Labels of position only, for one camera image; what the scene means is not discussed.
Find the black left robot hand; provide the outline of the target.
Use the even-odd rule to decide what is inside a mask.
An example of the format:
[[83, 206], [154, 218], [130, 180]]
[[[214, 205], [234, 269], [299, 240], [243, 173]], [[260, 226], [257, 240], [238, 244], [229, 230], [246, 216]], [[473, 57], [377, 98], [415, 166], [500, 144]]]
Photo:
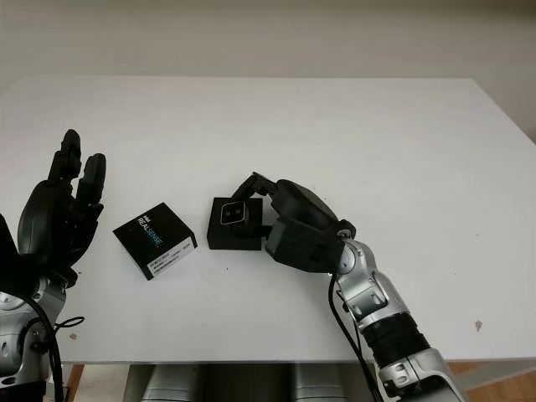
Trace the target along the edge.
[[18, 252], [28, 265], [73, 286], [73, 265], [88, 250], [104, 208], [106, 156], [81, 162], [80, 135], [69, 129], [48, 177], [30, 194], [18, 222]]

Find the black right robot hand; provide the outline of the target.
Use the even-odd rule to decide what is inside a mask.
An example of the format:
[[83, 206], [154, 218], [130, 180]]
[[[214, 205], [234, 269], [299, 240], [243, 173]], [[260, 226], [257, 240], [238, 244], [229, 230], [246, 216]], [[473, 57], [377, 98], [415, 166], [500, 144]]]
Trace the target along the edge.
[[278, 216], [324, 230], [338, 222], [337, 215], [310, 189], [288, 179], [271, 181], [253, 172], [232, 194], [232, 201], [245, 201], [254, 194], [268, 196]]

